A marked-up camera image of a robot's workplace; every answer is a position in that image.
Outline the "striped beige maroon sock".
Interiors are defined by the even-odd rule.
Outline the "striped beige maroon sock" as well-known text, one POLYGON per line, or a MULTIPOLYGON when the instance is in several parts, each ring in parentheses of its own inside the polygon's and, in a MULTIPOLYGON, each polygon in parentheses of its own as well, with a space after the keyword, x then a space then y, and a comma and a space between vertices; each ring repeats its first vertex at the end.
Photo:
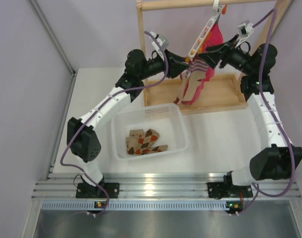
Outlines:
POLYGON ((208 68, 208 64, 200 59, 192 61, 186 72, 187 81, 181 98, 182 105, 192 105, 197 101, 206 81, 208 68))

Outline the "white plastic clip hanger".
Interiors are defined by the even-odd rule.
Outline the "white plastic clip hanger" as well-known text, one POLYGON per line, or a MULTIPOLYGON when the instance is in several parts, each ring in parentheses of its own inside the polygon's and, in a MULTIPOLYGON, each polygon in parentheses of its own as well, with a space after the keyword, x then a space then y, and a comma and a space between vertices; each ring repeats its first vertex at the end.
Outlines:
POLYGON ((190 57, 191 60, 200 52, 200 49, 202 49, 204 43, 206 43, 210 38, 211 30, 222 14, 221 11, 224 5, 219 5, 218 0, 213 2, 213 13, 188 53, 188 57, 190 57))

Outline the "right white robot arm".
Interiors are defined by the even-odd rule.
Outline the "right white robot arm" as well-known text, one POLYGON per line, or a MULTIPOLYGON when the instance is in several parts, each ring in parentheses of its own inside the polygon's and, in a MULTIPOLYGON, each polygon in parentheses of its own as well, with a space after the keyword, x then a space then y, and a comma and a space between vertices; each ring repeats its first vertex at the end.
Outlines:
POLYGON ((221 183, 208 184, 210 197, 252 197, 251 186, 258 181, 287 179, 287 187, 279 193, 282 196, 294 182, 296 168, 302 160, 302 148, 293 145, 276 109, 269 73, 277 54, 276 47, 266 43, 250 55, 235 47, 233 40, 208 47, 206 52, 199 54, 199 58, 212 68, 230 65, 245 74, 241 79, 241 92, 255 119, 261 142, 260 152, 247 166, 227 172, 221 183))

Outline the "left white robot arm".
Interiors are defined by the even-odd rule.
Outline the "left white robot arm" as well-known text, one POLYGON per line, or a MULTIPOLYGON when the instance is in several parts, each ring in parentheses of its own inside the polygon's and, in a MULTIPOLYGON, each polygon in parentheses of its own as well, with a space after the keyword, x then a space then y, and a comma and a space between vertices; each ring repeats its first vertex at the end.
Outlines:
POLYGON ((100 171, 97 157, 101 143, 96 132, 103 128, 122 108, 133 102, 145 88, 143 80, 159 73, 175 78, 189 64, 185 58, 168 50, 155 51, 155 57, 146 59, 139 49, 128 53, 123 75, 108 96, 80 118, 72 117, 67 123, 67 151, 79 161, 82 182, 77 185, 76 198, 107 198, 108 183, 100 171))

